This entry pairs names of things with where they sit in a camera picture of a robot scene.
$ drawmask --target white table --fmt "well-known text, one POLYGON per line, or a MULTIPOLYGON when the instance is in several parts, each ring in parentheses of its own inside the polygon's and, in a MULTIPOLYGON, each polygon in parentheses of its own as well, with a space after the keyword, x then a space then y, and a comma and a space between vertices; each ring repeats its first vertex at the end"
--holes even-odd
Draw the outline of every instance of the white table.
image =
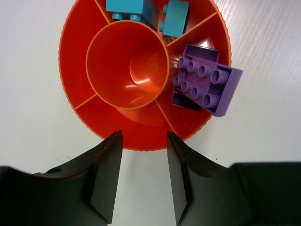
MULTIPOLYGON (((29 173, 100 142, 63 92, 58 45, 74 0, 0 1, 0 165, 29 173)), ((301 161, 301 1, 216 0, 233 67, 245 72, 225 117, 187 144, 229 166, 301 161)), ((175 226, 166 151, 125 150, 113 226, 175 226)))

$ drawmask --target teal block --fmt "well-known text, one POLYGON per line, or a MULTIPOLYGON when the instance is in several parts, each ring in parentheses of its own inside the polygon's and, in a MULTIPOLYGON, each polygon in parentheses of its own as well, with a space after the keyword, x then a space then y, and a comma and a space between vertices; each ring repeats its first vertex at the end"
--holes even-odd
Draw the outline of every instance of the teal block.
POLYGON ((159 11, 153 0, 107 0, 106 11, 112 12, 114 20, 135 20, 158 28, 159 11))
POLYGON ((189 2, 181 0, 169 0, 163 7, 165 21, 160 25, 163 35, 180 37, 186 30, 189 16, 189 2))

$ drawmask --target round orange tray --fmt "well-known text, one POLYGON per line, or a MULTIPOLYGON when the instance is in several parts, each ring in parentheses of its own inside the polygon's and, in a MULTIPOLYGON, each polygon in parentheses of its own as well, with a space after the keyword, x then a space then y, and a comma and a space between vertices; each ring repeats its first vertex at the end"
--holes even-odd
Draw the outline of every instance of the round orange tray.
MULTIPOLYGON (((168 0, 154 0, 159 22, 168 0)), ((124 147, 166 148, 166 132, 186 140, 211 118, 172 105, 177 60, 186 44, 215 48, 231 65, 228 30, 212 0, 190 0, 186 33, 177 39, 135 21, 111 19, 106 0, 77 0, 61 36, 59 67, 66 96, 79 118, 101 138, 122 130, 124 147)))

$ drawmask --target inner cup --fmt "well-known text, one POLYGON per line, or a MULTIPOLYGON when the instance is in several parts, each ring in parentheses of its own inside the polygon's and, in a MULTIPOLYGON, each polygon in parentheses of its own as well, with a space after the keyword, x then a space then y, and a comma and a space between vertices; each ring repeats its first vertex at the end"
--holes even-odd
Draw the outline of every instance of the inner cup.
POLYGON ((105 26, 93 38, 86 70, 102 100, 135 109, 154 101, 164 89, 169 56, 155 31, 140 22, 123 20, 105 26))

